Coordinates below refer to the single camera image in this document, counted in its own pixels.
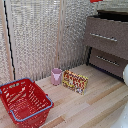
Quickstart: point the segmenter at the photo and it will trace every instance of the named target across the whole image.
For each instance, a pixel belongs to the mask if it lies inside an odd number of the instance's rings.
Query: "red basket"
[[[45,123],[54,103],[29,78],[0,86],[1,100],[19,128],[38,128]]]

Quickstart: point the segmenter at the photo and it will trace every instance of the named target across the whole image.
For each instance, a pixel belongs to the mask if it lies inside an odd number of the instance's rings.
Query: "patterned box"
[[[85,94],[88,78],[82,75],[77,75],[71,71],[66,70],[63,74],[63,86],[80,93]]]

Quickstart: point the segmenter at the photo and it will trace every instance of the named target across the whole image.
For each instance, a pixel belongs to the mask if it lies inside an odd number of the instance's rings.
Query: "small pink glass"
[[[59,85],[61,83],[62,70],[54,68],[51,71],[51,83],[53,85]]]

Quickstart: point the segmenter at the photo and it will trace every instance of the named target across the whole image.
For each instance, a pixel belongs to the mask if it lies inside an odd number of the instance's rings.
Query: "dresser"
[[[85,45],[91,48],[88,63],[123,78],[128,64],[128,9],[98,10],[88,16]]]

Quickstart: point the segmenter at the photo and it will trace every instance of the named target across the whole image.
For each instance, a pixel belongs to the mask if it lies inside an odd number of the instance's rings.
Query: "wooden floor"
[[[40,128],[110,128],[128,101],[128,87],[91,66],[70,71],[89,78],[84,96],[62,85],[53,86],[50,77],[36,82],[55,104]],[[1,101],[0,128],[15,128]]]

